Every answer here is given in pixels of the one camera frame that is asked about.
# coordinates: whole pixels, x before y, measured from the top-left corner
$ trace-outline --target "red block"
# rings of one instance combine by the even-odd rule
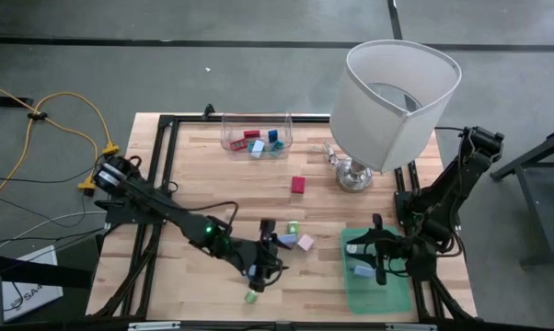
[[[243,148],[247,148],[248,147],[248,143],[247,143],[247,140],[246,139],[240,139],[240,140],[237,140],[235,142],[231,142],[230,143],[230,149],[233,150],[233,151],[239,151]]]
[[[244,131],[244,139],[260,138],[259,130]]]
[[[292,193],[304,193],[306,190],[306,178],[305,177],[293,177],[292,178]]]

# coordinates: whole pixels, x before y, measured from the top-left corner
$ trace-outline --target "yellow cable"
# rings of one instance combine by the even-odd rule
[[[74,133],[76,135],[79,135],[79,136],[87,139],[93,145],[93,149],[95,151],[95,161],[97,161],[97,158],[99,157],[98,148],[97,148],[97,144],[95,143],[95,141],[93,139],[91,139],[89,136],[82,133],[81,131],[65,128],[64,126],[56,123],[53,120],[46,119],[46,121],[49,122],[51,125],[55,126],[56,128],[62,130],[62,131],[71,132],[71,133]],[[93,177],[93,170],[91,170],[91,172],[89,173],[89,177]]]
[[[107,147],[103,150],[104,154],[115,154],[119,151],[120,147],[116,144],[114,144],[112,141],[111,141],[111,138],[110,138],[110,131],[108,130],[108,127],[107,127],[107,124],[105,123],[105,120],[103,119],[103,116],[101,115],[101,112],[99,111],[99,109],[93,104],[91,103],[88,99],[86,99],[85,97],[81,96],[81,95],[78,95],[76,93],[72,93],[72,92],[61,92],[61,93],[56,93],[56,94],[53,94],[53,95],[50,95],[50,96],[47,96],[45,97],[44,99],[42,99],[38,105],[36,106],[36,108],[33,108],[32,106],[26,104],[25,102],[19,100],[18,98],[14,97],[13,95],[11,95],[9,92],[5,91],[3,88],[0,87],[0,92],[5,94],[6,96],[8,97],[11,97],[12,99],[14,99],[17,103],[19,103],[20,105],[22,105],[23,107],[29,109],[31,112],[33,112],[34,114],[39,114],[40,111],[40,106],[42,106],[42,104],[46,101],[48,101],[49,99],[53,98],[53,97],[58,97],[58,96],[72,96],[72,97],[78,97],[80,99],[82,99],[83,101],[85,101],[91,108],[93,108],[99,118],[101,119],[101,123],[103,124],[103,129],[105,130],[105,134],[106,134],[106,137],[107,137],[107,140],[108,140],[108,143],[107,143]],[[91,139],[88,135],[86,135],[85,133],[81,132],[81,131],[76,131],[76,130],[73,130],[73,129],[69,129],[69,128],[66,128],[60,124],[58,124],[57,122],[55,122],[54,120],[51,120],[51,119],[46,119],[46,121],[48,121],[51,125],[55,126],[56,128],[62,130],[62,131],[66,131],[66,132],[70,132],[70,133],[73,133],[73,134],[76,134],[80,137],[83,137],[85,138],[87,141],[89,141],[92,145],[93,145],[93,149],[94,149],[94,152],[95,152],[95,162],[97,162],[98,160],[98,147],[97,147],[97,144],[95,143],[95,141],[93,139]],[[11,178],[15,172],[17,171],[17,169],[19,168],[19,166],[21,165],[21,163],[23,162],[23,159],[25,158],[27,152],[28,152],[28,146],[29,146],[29,134],[31,132],[31,124],[33,123],[33,120],[29,120],[29,124],[28,124],[28,132],[26,133],[26,145],[24,146],[24,150],[23,150],[23,153],[21,154],[21,156],[19,157],[19,161],[17,162],[16,166],[14,166],[14,168],[11,170],[11,172],[9,173],[9,175],[6,177],[7,180],[5,180],[3,183],[1,183],[0,185],[0,191],[3,189],[3,187],[5,186],[5,184],[7,183],[8,179]],[[89,173],[89,176],[85,179],[85,181],[81,184],[78,185],[79,188],[91,188],[91,189],[94,189],[95,188],[95,184],[93,184],[93,170],[91,170],[91,172]]]
[[[16,166],[14,166],[13,169],[11,170],[11,172],[9,173],[9,175],[7,175],[6,180],[4,180],[3,183],[1,183],[0,192],[3,189],[3,187],[5,186],[5,184],[7,184],[9,179],[16,173],[17,169],[21,165],[21,162],[23,162],[23,159],[26,157],[26,154],[28,153],[29,136],[31,134],[31,123],[32,122],[33,122],[33,120],[29,120],[29,122],[28,122],[28,130],[26,131],[26,144],[24,144],[24,146],[23,146],[23,151],[21,152],[21,156],[19,157],[19,161],[17,161]]]
[[[78,95],[77,93],[73,93],[73,92],[59,92],[59,93],[55,93],[51,96],[47,96],[44,99],[40,100],[38,105],[36,105],[36,109],[40,109],[41,105],[44,102],[50,100],[51,98],[60,97],[60,96],[78,97],[81,100],[85,101],[89,106],[91,106],[91,108],[94,109],[95,112],[97,112],[99,118],[101,119],[101,123],[103,124],[103,129],[105,130],[105,135],[108,139],[108,143],[112,143],[111,138],[110,138],[110,130],[108,130],[108,125],[105,123],[105,120],[103,119],[103,116],[101,115],[101,111],[99,111],[99,109],[91,101],[89,101],[86,97],[83,97],[83,96]]]

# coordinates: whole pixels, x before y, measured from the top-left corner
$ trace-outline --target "yellow connector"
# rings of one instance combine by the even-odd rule
[[[105,147],[101,152],[105,155],[110,155],[110,154],[116,154],[119,151],[120,151],[120,146],[118,146],[115,143],[108,143],[108,146]]]
[[[83,190],[83,194],[88,197],[93,197],[95,194],[95,183],[93,183],[93,178],[91,176],[85,178],[85,181],[77,185],[78,189]]]

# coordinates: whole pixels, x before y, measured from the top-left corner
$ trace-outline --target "lamp base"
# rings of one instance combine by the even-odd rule
[[[345,192],[358,193],[371,184],[371,169],[351,158],[340,161],[336,167],[336,183]]]

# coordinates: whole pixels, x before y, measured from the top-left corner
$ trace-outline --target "white cable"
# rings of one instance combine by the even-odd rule
[[[54,217],[53,219],[50,219],[50,220],[48,220],[48,221],[44,221],[44,222],[42,222],[42,223],[40,223],[40,224],[38,224],[38,225],[32,227],[31,229],[26,230],[25,232],[16,235],[15,237],[12,238],[12,240],[9,240],[9,241],[6,241],[6,242],[2,243],[2,244],[0,245],[0,248],[3,247],[3,246],[5,246],[5,245],[7,245],[7,244],[9,244],[9,243],[11,243],[11,242],[13,241],[13,239],[18,239],[19,237],[22,237],[22,236],[24,236],[24,235],[26,235],[26,234],[29,234],[30,232],[32,232],[32,231],[34,231],[34,230],[36,230],[36,229],[38,229],[38,228],[40,228],[40,227],[42,227],[42,226],[48,224],[48,223],[51,223],[51,222],[54,222],[54,221],[58,221],[58,220],[61,220],[61,219],[65,219],[65,218],[69,218],[69,217],[74,217],[74,216],[78,216],[78,215],[83,215],[83,214],[85,214],[85,215],[91,215],[91,214],[103,214],[103,213],[107,213],[107,212],[106,212],[106,211],[86,211],[86,212],[80,211],[80,212],[74,212],[74,213],[70,213],[70,214],[66,214],[66,215]]]

